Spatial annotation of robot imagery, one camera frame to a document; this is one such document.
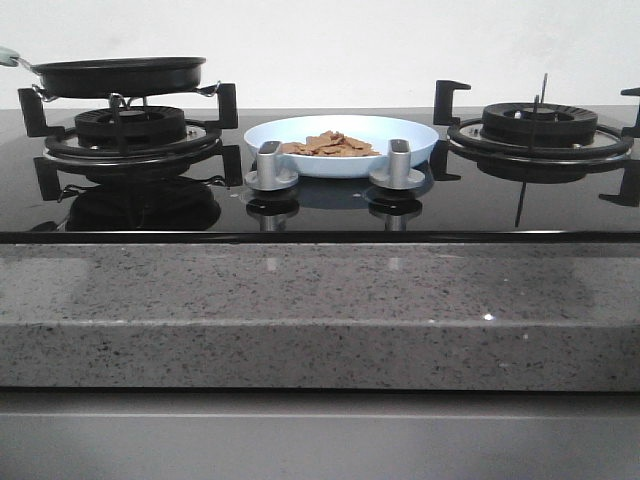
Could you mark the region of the grey cabinet front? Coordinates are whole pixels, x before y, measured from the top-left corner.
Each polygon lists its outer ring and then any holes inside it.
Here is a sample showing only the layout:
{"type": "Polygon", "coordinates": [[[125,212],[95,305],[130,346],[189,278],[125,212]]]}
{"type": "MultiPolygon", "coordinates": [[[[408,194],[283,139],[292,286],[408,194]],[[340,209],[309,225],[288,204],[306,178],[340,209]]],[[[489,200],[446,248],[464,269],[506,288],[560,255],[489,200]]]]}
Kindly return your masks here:
{"type": "Polygon", "coordinates": [[[5,479],[635,479],[635,395],[1,395],[5,479]]]}

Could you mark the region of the silver knob near pan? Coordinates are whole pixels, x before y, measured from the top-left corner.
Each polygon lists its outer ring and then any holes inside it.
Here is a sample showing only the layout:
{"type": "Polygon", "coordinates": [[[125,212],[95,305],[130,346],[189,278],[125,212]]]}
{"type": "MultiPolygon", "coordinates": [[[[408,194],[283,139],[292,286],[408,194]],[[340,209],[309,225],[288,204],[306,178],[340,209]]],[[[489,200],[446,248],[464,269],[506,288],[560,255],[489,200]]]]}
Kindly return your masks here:
{"type": "Polygon", "coordinates": [[[244,177],[245,184],[253,190],[273,192],[298,183],[299,175],[284,160],[279,141],[264,142],[255,155],[255,163],[256,169],[244,177]]]}

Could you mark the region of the brown meat pieces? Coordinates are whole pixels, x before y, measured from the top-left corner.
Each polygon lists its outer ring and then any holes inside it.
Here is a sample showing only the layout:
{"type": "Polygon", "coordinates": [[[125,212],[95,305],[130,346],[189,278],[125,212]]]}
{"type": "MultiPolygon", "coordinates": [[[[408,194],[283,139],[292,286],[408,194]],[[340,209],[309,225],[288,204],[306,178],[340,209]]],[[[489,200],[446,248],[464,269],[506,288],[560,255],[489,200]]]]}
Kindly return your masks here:
{"type": "Polygon", "coordinates": [[[282,152],[316,157],[378,156],[370,143],[344,135],[338,131],[325,131],[318,136],[307,136],[305,142],[282,144],[282,152]]]}

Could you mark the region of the black glass gas cooktop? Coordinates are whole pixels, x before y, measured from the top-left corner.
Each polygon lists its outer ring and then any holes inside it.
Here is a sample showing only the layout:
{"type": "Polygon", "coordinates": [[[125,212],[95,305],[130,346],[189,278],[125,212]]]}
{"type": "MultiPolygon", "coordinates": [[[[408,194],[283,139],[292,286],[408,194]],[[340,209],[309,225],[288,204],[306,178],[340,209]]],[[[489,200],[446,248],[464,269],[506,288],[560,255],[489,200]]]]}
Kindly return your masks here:
{"type": "Polygon", "coordinates": [[[468,159],[440,143],[422,188],[303,178],[264,194],[242,184],[244,130],[281,117],[245,110],[222,154],[151,184],[96,184],[57,170],[17,110],[1,114],[3,243],[546,243],[639,239],[639,160],[537,169],[468,159]]]}

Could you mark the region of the black pan support far side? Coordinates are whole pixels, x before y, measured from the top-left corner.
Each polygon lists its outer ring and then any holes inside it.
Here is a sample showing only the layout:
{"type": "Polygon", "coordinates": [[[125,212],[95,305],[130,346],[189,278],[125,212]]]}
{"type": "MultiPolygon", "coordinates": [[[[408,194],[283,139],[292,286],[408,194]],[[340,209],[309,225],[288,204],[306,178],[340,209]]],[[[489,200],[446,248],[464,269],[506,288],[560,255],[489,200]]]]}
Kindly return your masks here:
{"type": "Polygon", "coordinates": [[[619,192],[599,198],[624,207],[639,206],[639,125],[616,129],[592,110],[545,101],[548,78],[531,102],[504,102],[483,108],[479,118],[453,115],[453,96],[470,85],[438,80],[433,123],[447,128],[447,148],[476,163],[482,172],[519,183],[514,225],[521,222],[530,184],[565,184],[589,174],[623,171],[619,192]]]}

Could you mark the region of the black pan support near pan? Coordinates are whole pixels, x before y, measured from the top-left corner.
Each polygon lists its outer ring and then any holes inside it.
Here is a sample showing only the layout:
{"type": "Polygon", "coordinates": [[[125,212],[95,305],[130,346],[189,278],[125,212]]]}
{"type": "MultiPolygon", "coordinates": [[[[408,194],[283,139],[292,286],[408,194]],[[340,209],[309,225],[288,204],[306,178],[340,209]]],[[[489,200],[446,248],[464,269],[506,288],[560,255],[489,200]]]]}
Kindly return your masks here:
{"type": "Polygon", "coordinates": [[[184,139],[151,148],[131,149],[124,139],[119,110],[129,110],[134,105],[123,96],[110,94],[109,106],[105,108],[114,116],[117,147],[83,147],[78,142],[75,121],[72,128],[47,124],[43,89],[37,86],[20,89],[18,94],[27,135],[44,139],[44,151],[34,159],[42,198],[51,201],[67,196],[60,187],[60,172],[84,176],[98,184],[132,185],[176,177],[191,165],[214,156],[222,158],[224,174],[211,181],[223,186],[241,184],[239,147],[226,145],[221,139],[225,130],[238,127],[236,86],[218,83],[201,92],[217,98],[216,120],[192,120],[184,114],[187,127],[184,139]]]}

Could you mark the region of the black burner far side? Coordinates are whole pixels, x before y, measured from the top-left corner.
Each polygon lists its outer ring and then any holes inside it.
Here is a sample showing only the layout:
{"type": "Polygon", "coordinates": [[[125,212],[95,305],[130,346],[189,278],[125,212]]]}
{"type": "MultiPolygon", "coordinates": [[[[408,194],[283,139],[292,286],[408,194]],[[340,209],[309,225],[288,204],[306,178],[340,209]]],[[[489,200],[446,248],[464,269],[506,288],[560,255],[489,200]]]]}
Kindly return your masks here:
{"type": "Polygon", "coordinates": [[[532,102],[488,105],[482,113],[481,135],[498,142],[528,145],[531,134],[535,146],[569,148],[593,141],[598,115],[584,108],[532,102]]]}

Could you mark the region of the black frying pan mint handle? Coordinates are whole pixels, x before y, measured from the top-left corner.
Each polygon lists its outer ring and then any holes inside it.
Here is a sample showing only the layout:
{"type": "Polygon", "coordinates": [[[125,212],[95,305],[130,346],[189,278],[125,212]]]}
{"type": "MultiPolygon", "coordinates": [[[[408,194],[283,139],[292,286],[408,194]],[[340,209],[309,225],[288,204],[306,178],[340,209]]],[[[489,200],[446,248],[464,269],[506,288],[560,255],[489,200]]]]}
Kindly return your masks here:
{"type": "Polygon", "coordinates": [[[204,57],[151,57],[31,64],[9,48],[1,64],[21,66],[40,79],[47,94],[63,98],[146,97],[190,91],[201,80],[204,57]]]}

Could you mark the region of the light blue plate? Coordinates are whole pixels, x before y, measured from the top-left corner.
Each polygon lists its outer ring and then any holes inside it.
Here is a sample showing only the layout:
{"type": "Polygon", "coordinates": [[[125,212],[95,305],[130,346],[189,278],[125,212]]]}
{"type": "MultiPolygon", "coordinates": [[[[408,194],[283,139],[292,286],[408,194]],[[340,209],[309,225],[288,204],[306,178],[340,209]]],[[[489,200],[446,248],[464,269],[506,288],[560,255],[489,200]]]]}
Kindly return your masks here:
{"type": "Polygon", "coordinates": [[[439,140],[436,130],[426,125],[391,117],[372,115],[313,115],[266,122],[249,128],[244,140],[252,153],[266,141],[304,142],[308,136],[338,131],[372,145],[379,154],[367,157],[319,157],[285,154],[292,169],[303,176],[318,178],[366,178],[372,170],[388,164],[388,143],[403,139],[409,143],[410,165],[427,161],[439,140]]]}

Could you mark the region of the black burner near pan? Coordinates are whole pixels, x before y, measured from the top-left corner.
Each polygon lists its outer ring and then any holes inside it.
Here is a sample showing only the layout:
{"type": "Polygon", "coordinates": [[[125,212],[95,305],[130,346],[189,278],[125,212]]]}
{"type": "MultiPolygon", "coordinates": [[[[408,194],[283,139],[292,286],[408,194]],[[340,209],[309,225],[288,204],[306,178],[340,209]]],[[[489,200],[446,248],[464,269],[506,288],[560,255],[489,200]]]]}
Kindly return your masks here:
{"type": "MultiPolygon", "coordinates": [[[[145,149],[182,140],[187,135],[184,112],[167,106],[121,108],[124,139],[131,149],[145,149]]],[[[110,109],[83,112],[74,119],[83,147],[116,148],[116,123],[110,109]]]]}

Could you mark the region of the silver knob far side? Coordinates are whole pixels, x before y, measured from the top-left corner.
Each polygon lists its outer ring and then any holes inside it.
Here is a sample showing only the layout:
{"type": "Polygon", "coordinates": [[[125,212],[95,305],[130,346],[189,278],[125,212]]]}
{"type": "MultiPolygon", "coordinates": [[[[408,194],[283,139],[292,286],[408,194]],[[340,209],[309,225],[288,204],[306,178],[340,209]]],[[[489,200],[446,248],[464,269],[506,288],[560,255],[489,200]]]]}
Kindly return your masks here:
{"type": "Polygon", "coordinates": [[[388,143],[388,164],[369,173],[369,181],[389,190],[411,190],[425,183],[424,173],[411,167],[411,150],[404,139],[388,143]]]}

